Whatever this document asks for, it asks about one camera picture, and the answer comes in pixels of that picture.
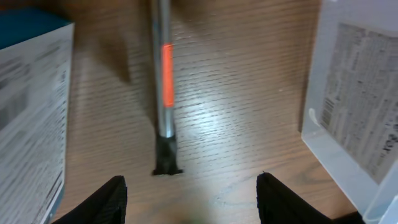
black object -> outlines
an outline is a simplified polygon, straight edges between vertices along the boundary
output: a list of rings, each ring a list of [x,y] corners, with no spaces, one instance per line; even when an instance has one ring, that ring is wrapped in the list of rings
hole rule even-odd
[[[126,181],[116,176],[53,224],[124,224],[126,207]]]
[[[177,167],[177,140],[156,135],[156,168],[152,175],[174,175],[183,171]]]
[[[331,220],[269,173],[257,177],[257,207],[262,224],[364,224],[358,212]]]

wood grain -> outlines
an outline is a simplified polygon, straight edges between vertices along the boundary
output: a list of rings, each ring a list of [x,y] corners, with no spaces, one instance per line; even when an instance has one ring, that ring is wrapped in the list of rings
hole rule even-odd
[[[259,223],[262,171],[329,217],[355,211],[297,131],[319,4],[173,0],[175,125],[185,173],[152,177],[147,1],[59,2],[76,34],[57,217],[124,175],[126,223]]]

barcode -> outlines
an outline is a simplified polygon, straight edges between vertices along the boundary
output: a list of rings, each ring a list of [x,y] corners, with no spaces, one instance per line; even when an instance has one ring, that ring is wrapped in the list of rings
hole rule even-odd
[[[323,111],[321,117],[321,124],[323,127],[328,128],[331,121],[331,116],[333,114],[333,108],[335,107],[334,102],[325,98],[325,103],[323,104]]]
[[[27,107],[28,88],[15,94],[0,109],[0,131],[3,130],[11,121],[21,114]]]

orange stripe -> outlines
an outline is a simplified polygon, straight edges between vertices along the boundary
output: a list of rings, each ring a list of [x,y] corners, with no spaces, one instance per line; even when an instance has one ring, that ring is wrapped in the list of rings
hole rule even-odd
[[[163,68],[163,104],[170,108],[174,106],[173,86],[173,47],[172,44],[164,44],[162,49]]]

flared black tip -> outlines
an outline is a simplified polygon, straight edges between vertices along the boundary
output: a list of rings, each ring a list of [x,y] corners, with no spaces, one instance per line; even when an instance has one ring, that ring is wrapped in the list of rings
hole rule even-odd
[[[152,175],[175,175],[183,170],[177,166],[177,140],[156,135],[156,168]]]

